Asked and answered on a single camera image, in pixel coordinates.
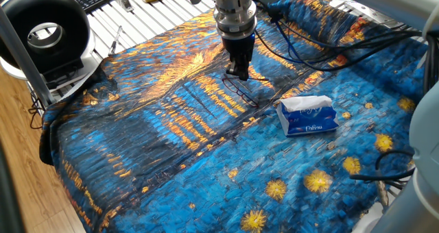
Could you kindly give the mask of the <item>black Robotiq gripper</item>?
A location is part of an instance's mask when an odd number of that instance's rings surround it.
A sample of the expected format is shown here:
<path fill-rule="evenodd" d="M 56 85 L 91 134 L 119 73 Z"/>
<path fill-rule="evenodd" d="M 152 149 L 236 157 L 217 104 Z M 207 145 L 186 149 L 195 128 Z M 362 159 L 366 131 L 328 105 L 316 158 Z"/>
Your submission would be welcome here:
<path fill-rule="evenodd" d="M 229 53 L 230 63 L 226 67 L 228 75 L 247 81 L 249 78 L 248 67 L 252 60 L 255 35 L 251 34 L 246 38 L 231 40 L 222 39 L 224 48 Z M 239 62 L 239 72 L 236 71 L 235 62 Z"/>

